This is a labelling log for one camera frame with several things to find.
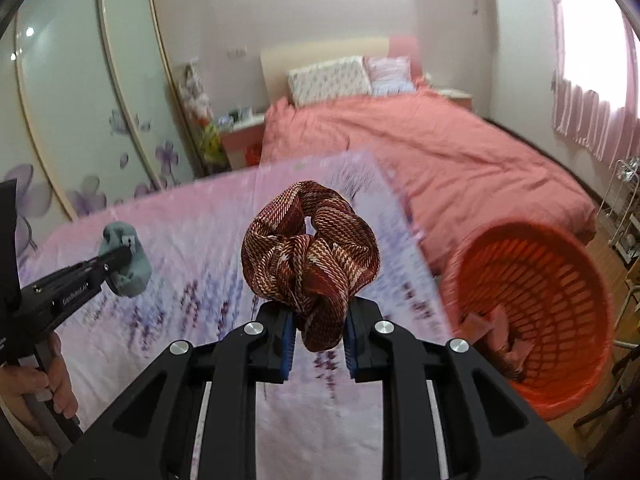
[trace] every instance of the frosted glass door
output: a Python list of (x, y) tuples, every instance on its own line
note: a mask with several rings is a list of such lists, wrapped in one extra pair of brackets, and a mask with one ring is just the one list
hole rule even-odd
[(149, 0), (104, 0), (104, 4), (120, 88), (153, 169), (163, 186), (190, 182), (193, 168), (177, 110), (169, 99)]
[(32, 127), (78, 215), (149, 189), (114, 94), (97, 0), (25, 0), (18, 31)]
[(0, 182), (17, 180), (15, 249), (22, 258), (66, 217), (31, 146), (18, 98), (15, 59), (12, 23), (0, 39)]

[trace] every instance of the laundry basket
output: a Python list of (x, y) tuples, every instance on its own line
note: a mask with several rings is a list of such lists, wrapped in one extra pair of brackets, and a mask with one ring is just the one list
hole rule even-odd
[(469, 312), (501, 304), (510, 331), (533, 341), (523, 380), (511, 384), (545, 420), (580, 405), (598, 383), (611, 350), (611, 301), (569, 235), (527, 221), (479, 228), (449, 260), (440, 291), (454, 331)]

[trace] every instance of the brown plaid scrunchie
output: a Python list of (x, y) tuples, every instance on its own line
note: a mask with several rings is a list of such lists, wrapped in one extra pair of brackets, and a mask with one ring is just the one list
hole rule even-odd
[[(306, 234), (310, 216), (317, 233)], [(380, 270), (376, 238), (337, 192), (307, 180), (260, 211), (242, 242), (242, 272), (255, 294), (298, 314), (307, 349), (340, 342), (349, 299)]]

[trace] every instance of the cream headboard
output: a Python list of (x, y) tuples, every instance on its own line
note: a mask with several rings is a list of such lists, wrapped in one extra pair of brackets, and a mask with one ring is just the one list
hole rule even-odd
[(287, 72), (312, 63), (346, 56), (409, 56), (412, 73), (420, 75), (422, 67), (417, 41), (413, 36), (380, 36), (352, 40), (313, 41), (311, 43), (284, 44), (260, 53), (262, 74), (269, 101), (273, 104), (289, 95)]

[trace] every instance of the silver screw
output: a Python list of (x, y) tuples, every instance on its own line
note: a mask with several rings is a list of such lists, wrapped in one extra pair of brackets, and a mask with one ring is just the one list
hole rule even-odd
[(454, 352), (458, 352), (459, 354), (463, 354), (469, 350), (469, 343), (464, 339), (452, 339), (449, 346)]
[(381, 334), (391, 334), (396, 329), (394, 324), (386, 319), (377, 322), (373, 328), (376, 329), (376, 332), (380, 332)]
[(264, 330), (264, 325), (259, 321), (252, 321), (244, 326), (244, 333), (248, 335), (258, 335)]
[(171, 343), (171, 346), (169, 346), (169, 352), (171, 352), (173, 355), (186, 354), (188, 350), (189, 343), (187, 343), (186, 341), (174, 341), (173, 343)]

